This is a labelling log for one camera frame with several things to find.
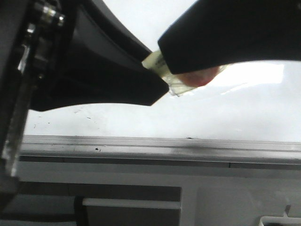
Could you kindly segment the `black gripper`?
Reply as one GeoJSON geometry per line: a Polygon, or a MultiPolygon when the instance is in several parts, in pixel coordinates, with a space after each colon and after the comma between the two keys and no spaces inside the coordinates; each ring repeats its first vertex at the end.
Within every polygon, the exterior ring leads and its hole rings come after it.
{"type": "Polygon", "coordinates": [[[153,105],[168,85],[143,67],[149,54],[102,0],[1,1],[1,209],[19,189],[16,164],[29,108],[153,105]]]}

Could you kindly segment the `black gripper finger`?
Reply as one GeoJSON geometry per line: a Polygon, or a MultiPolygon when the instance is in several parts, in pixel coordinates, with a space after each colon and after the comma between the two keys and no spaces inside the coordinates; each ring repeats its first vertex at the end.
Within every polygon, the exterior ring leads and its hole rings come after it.
{"type": "Polygon", "coordinates": [[[298,0],[199,0],[158,40],[172,73],[301,59],[298,0]]]}

